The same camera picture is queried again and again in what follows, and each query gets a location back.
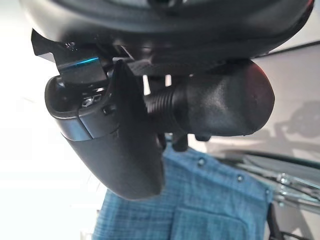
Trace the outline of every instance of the shirt pocket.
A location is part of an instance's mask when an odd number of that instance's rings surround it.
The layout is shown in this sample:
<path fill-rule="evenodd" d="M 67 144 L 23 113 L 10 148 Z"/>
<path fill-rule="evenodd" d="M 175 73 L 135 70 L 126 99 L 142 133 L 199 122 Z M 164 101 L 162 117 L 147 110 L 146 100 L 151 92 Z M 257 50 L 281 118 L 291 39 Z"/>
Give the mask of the shirt pocket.
<path fill-rule="evenodd" d="M 234 217 L 180 207 L 170 240 L 248 240 L 248 227 Z"/>

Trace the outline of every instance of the denim shirt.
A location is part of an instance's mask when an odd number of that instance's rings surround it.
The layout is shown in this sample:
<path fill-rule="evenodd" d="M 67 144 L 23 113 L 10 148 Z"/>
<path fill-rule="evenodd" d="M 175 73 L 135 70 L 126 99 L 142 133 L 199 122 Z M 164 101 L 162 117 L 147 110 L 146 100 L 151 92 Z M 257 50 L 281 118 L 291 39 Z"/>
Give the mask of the denim shirt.
<path fill-rule="evenodd" d="M 263 240 L 272 191 L 191 148 L 163 154 L 160 196 L 124 200 L 107 191 L 92 240 Z"/>

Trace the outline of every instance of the blue shirt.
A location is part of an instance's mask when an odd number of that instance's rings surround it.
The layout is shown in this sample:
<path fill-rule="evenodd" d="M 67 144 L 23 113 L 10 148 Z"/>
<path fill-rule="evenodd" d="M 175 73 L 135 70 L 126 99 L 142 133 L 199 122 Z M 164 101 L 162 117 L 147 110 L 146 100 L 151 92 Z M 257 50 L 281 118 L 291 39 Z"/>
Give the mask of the blue shirt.
<path fill-rule="evenodd" d="M 169 143 L 163 158 L 162 194 L 128 201 L 108 190 L 92 240 L 263 240 L 267 185 L 191 148 Z"/>

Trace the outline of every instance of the black plastic housing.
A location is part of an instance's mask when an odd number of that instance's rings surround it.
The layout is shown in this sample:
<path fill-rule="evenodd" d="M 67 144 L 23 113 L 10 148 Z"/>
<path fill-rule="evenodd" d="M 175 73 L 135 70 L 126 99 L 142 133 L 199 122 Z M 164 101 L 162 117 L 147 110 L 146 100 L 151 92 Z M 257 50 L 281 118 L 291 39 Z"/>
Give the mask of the black plastic housing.
<path fill-rule="evenodd" d="M 251 60 L 228 63 L 145 96 L 157 133 L 244 136 L 261 129 L 275 103 L 270 82 Z"/>
<path fill-rule="evenodd" d="M 83 107 L 79 89 L 52 78 L 45 90 L 47 109 L 74 151 L 111 191 L 128 200 L 158 195 L 164 186 L 162 148 L 136 78 L 118 61 L 105 84 L 100 101 Z"/>
<path fill-rule="evenodd" d="M 169 14 L 109 0 L 20 2 L 49 40 L 121 46 L 136 76 L 185 76 L 275 49 L 305 25 L 314 0 L 187 1 Z"/>

